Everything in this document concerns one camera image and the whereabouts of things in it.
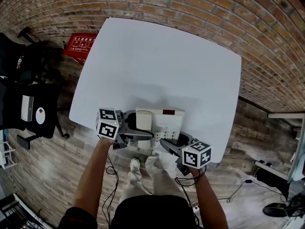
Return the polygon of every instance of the white shoe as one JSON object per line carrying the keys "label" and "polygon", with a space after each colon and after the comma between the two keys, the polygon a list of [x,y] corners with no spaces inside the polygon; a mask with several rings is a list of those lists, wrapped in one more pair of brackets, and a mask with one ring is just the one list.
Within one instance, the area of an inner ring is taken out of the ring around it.
{"label": "white shoe", "polygon": [[140,170],[140,161],[138,158],[133,158],[130,161],[130,171]]}

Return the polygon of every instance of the telephone handset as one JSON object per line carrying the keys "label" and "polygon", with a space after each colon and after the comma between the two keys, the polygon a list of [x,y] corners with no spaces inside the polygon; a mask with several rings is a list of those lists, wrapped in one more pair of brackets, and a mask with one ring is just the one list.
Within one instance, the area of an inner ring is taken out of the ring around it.
{"label": "telephone handset", "polygon": [[160,148],[160,139],[178,140],[183,123],[183,110],[136,109],[137,129],[151,131],[154,138],[139,141],[140,148]]}

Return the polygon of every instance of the desk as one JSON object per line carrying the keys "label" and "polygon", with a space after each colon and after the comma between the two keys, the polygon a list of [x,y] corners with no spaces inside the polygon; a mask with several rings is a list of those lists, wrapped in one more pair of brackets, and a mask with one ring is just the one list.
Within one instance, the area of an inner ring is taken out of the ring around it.
{"label": "desk", "polygon": [[109,18],[81,72],[70,119],[95,129],[99,107],[185,110],[181,128],[220,162],[237,105],[241,57],[174,28]]}
{"label": "desk", "polygon": [[264,164],[261,164],[260,162],[256,161],[255,164],[262,168],[265,169],[273,174],[275,174],[278,177],[281,177],[285,180],[287,180],[288,183],[291,183],[293,180],[299,180],[302,177],[302,170],[303,170],[303,165],[299,164],[299,161],[302,159],[303,154],[305,153],[305,114],[303,113],[297,113],[297,114],[269,114],[269,118],[283,118],[283,119],[302,119],[302,127],[300,130],[300,137],[299,137],[299,142],[297,145],[297,149],[295,152],[295,157],[292,162],[291,168],[289,170],[288,175],[279,172],[271,167],[268,167]]}

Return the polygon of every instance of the black shirt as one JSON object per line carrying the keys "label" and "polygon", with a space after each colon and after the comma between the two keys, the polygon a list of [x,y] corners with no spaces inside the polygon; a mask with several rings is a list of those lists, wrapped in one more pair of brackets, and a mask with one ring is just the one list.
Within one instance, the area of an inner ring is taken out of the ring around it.
{"label": "black shirt", "polygon": [[[96,229],[95,218],[81,208],[70,208],[58,229]],[[118,205],[110,229],[195,229],[192,208],[184,198],[177,196],[144,195],[124,200]]]}

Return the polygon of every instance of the white pants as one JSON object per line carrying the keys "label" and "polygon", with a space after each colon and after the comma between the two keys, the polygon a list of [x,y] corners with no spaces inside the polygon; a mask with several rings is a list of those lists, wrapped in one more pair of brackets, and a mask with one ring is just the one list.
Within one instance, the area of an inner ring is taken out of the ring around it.
{"label": "white pants", "polygon": [[[147,173],[153,180],[154,195],[174,195],[185,198],[184,194],[178,188],[177,184],[171,179],[158,156],[150,156],[145,162]],[[129,183],[120,198],[120,203],[127,198],[132,198],[141,195],[148,195],[142,187],[142,176],[140,170],[131,171],[128,173]]]}

